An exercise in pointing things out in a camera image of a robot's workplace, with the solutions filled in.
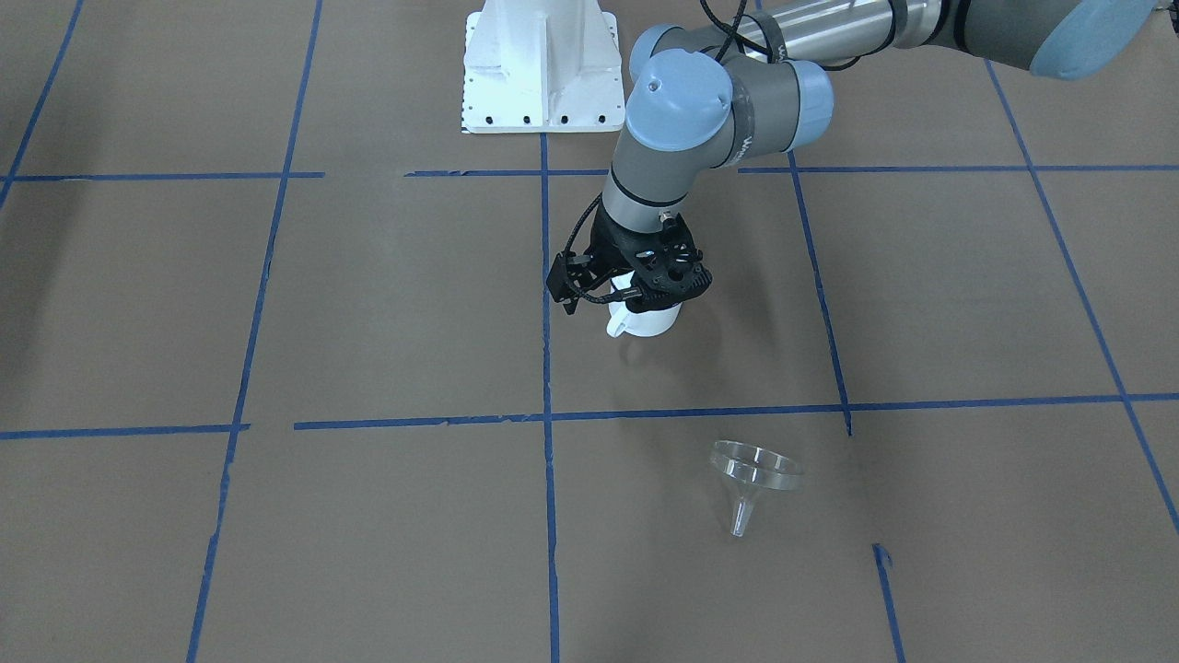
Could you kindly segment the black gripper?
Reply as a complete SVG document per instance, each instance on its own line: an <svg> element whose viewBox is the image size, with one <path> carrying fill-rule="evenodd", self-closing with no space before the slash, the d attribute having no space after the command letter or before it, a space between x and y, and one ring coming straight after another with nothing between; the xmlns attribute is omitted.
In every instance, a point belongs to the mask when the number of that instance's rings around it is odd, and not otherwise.
<svg viewBox="0 0 1179 663"><path fill-rule="evenodd" d="M590 269L601 285L630 275L630 288L640 295L625 301L628 308L670 308L700 297L713 282L681 215L661 223L656 232L635 232L601 208L590 234Z"/></svg>

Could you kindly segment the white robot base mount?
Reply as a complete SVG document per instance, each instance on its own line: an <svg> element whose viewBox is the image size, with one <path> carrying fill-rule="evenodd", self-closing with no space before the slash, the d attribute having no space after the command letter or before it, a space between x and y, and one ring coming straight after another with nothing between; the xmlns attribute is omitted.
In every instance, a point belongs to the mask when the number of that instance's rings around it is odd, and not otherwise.
<svg viewBox="0 0 1179 663"><path fill-rule="evenodd" d="M467 134L623 129L615 15L597 1L485 1L466 18Z"/></svg>

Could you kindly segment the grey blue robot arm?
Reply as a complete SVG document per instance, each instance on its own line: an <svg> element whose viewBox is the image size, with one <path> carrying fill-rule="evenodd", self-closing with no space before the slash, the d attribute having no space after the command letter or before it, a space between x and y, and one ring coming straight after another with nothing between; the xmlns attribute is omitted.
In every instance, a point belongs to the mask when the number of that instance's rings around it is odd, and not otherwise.
<svg viewBox="0 0 1179 663"><path fill-rule="evenodd" d="M681 216L704 169L816 142L834 117L830 73L884 50L934 45L1032 76L1076 80L1125 50L1152 1L791 1L702 29L645 29L590 247L556 252L546 285L578 302L661 311L712 278Z"/></svg>

